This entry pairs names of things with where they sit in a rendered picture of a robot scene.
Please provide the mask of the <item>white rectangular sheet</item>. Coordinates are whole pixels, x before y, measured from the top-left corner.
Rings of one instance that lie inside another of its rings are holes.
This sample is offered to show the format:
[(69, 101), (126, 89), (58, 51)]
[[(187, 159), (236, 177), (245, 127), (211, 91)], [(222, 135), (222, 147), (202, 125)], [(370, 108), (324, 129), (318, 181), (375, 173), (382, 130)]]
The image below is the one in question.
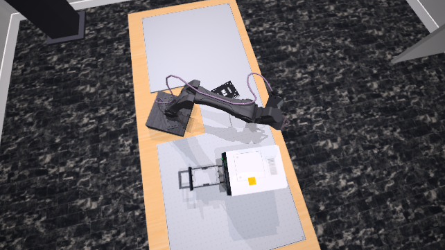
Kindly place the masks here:
[(214, 182), (217, 182), (215, 168), (195, 171), (195, 184), (196, 185), (209, 184), (209, 183), (214, 183)]

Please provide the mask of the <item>white heat sealer housing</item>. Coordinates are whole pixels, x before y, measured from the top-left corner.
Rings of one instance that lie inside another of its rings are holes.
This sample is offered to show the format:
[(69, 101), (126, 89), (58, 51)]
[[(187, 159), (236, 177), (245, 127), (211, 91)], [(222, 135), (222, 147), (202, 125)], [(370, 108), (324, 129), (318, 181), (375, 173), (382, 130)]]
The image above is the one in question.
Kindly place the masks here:
[[(221, 181), (219, 184), (225, 183), (226, 193), (229, 196), (286, 188), (288, 186), (278, 145), (223, 152), (221, 153), (221, 159), (222, 165), (215, 166), (223, 169), (225, 181)], [(194, 188), (205, 187), (193, 187), (191, 170), (201, 168), (189, 167), (188, 170), (178, 171), (179, 189), (190, 188), (190, 191), (192, 191)], [(183, 172), (189, 172), (190, 187), (181, 186), (180, 173)]]

